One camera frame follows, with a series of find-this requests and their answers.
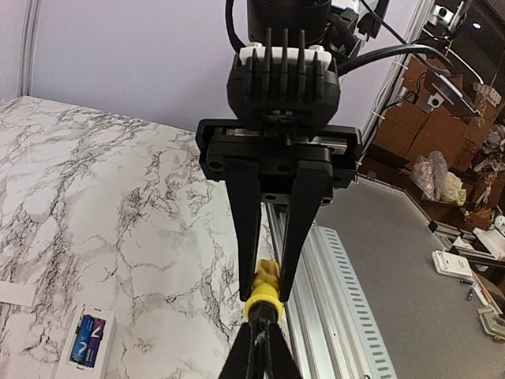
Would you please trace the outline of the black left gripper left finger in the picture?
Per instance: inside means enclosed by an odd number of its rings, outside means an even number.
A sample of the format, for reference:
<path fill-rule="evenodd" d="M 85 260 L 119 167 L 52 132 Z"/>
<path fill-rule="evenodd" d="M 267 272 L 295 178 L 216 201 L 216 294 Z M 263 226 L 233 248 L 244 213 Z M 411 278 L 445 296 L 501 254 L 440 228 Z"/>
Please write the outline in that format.
<path fill-rule="evenodd" d="M 249 320 L 241 325 L 219 374 L 219 379 L 264 378 L 266 370 L 266 337 L 268 305 L 254 305 Z"/>

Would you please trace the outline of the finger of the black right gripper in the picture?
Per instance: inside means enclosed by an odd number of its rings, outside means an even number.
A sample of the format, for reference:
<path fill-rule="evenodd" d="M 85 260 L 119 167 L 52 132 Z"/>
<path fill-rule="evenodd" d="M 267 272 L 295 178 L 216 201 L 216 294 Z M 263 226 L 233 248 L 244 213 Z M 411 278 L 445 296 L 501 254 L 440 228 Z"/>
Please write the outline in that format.
<path fill-rule="evenodd" d="M 287 302 L 294 283 L 301 249 L 330 182 L 330 164 L 301 161 L 287 207 L 282 245 L 279 298 Z"/>
<path fill-rule="evenodd" d="M 242 159 L 227 159 L 224 176 L 238 243 L 240 300 L 247 300 L 252 293 L 260 236 L 259 165 Z"/>

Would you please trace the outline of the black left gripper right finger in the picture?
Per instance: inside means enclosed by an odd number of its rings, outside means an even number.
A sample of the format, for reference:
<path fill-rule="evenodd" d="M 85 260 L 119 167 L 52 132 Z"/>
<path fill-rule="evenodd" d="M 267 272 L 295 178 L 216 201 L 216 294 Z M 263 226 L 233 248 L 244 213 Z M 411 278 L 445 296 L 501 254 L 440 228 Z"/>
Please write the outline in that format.
<path fill-rule="evenodd" d="M 265 368 L 268 378 L 302 379 L 281 328 L 273 306 L 262 306 L 265 328 Z"/>

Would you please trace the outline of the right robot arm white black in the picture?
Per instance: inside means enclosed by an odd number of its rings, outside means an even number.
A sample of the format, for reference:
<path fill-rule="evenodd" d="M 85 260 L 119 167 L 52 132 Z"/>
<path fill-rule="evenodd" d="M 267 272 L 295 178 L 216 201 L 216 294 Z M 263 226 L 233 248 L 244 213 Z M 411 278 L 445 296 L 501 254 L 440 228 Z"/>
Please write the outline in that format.
<path fill-rule="evenodd" d="M 280 298 L 290 297 L 301 248 L 320 206 L 354 179 L 361 134 L 332 126 L 341 76 L 406 51 L 354 56 L 356 38 L 329 1 L 250 1 L 249 41 L 226 31 L 234 49 L 227 82 L 232 119 L 204 119 L 196 132 L 206 178 L 225 182 L 238 241 L 241 300 L 253 292 L 261 206 L 285 205 Z"/>

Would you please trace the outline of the yellow handled screwdriver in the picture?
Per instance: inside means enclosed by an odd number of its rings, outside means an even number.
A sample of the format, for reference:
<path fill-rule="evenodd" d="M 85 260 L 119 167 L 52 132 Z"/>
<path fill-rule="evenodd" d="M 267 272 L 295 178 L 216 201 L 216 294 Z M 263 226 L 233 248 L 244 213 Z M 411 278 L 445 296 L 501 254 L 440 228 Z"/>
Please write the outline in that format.
<path fill-rule="evenodd" d="M 266 303 L 273 306 L 276 321 L 279 322 L 283 315 L 283 304 L 279 300 L 280 292 L 280 267 L 276 261 L 260 259 L 252 282 L 252 293 L 245 303 L 246 320 L 252 319 L 254 306 Z"/>

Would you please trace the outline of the white remote control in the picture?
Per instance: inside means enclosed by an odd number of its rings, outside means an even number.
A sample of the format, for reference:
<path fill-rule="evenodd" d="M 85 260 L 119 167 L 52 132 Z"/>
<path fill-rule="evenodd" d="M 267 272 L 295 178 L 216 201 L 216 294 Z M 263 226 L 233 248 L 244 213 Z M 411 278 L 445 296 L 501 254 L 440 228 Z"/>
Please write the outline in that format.
<path fill-rule="evenodd" d="M 89 304 L 79 305 L 53 378 L 104 378 L 115 330 L 116 317 L 112 311 Z"/>

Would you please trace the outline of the white battery cover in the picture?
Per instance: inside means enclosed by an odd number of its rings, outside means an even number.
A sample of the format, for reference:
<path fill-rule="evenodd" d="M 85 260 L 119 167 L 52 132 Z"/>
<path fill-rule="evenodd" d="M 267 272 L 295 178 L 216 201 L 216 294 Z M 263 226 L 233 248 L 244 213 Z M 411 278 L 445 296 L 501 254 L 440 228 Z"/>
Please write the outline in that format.
<path fill-rule="evenodd" d="M 0 303 L 32 308 L 35 293 L 34 285 L 0 282 Z"/>

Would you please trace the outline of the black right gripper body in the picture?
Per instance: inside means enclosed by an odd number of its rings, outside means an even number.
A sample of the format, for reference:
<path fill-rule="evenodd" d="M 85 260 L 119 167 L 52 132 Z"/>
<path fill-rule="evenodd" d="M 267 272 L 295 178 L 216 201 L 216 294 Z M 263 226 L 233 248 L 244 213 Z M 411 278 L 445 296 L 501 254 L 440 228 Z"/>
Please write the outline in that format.
<path fill-rule="evenodd" d="M 200 167 L 207 179 L 225 182 L 227 159 L 256 162 L 263 199 L 286 203 L 298 164 L 326 162 L 327 204 L 355 179 L 361 153 L 359 130 L 330 123 L 339 108 L 339 64 L 322 46 L 307 46 L 303 30 L 264 32 L 234 56 L 226 90 L 235 117 L 198 124 Z"/>

